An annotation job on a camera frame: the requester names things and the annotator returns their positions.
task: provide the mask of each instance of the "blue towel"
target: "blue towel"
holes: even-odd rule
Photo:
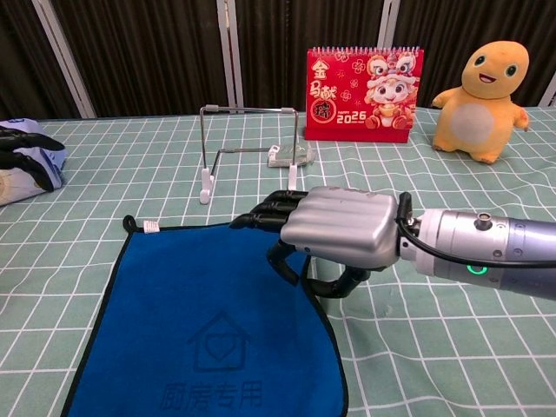
[[[341,416],[334,334],[268,265],[277,235],[227,225],[129,231],[63,415]]]

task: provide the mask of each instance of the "black cable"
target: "black cable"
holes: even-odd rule
[[[398,225],[401,235],[408,239],[413,245],[427,252],[429,255],[441,258],[445,261],[459,263],[461,265],[470,265],[472,267],[487,268],[556,268],[556,261],[489,261],[455,256],[438,250],[437,248],[433,248],[413,235],[407,226],[407,219],[398,217],[396,219],[396,224]]]

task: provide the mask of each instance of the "green checkered tablecloth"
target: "green checkered tablecloth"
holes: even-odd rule
[[[298,189],[327,184],[414,196],[423,209],[486,210],[556,222],[556,109],[528,109],[501,159],[478,164],[430,143],[417,109],[408,144],[313,142]],[[226,147],[290,144],[293,119],[208,116],[209,161]],[[264,154],[224,155],[199,203],[198,117],[48,121],[69,151],[67,185],[0,208],[0,416],[59,415],[126,237],[122,218],[227,222],[284,189]],[[311,273],[341,267],[315,260]],[[349,416],[556,415],[556,303],[418,275],[399,261],[347,299],[322,301],[337,336]]]

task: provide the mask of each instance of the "orange plush toy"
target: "orange plush toy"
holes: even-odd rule
[[[513,127],[528,129],[527,113],[510,97],[528,66],[529,54],[516,42],[492,42],[475,51],[463,70],[461,86],[433,100],[433,106],[442,109],[433,148],[462,150],[476,161],[496,162]]]

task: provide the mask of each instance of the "dark curtain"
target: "dark curtain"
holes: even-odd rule
[[[444,89],[461,85],[461,71],[481,45],[522,43],[529,70],[512,94],[521,106],[536,106],[556,70],[554,0],[402,0],[395,45],[425,48],[417,105],[429,107]]]
[[[30,0],[0,1],[0,120],[79,117]]]
[[[307,49],[375,46],[382,0],[235,0],[243,102],[305,109]]]
[[[227,105],[216,2],[53,0],[98,116]]]

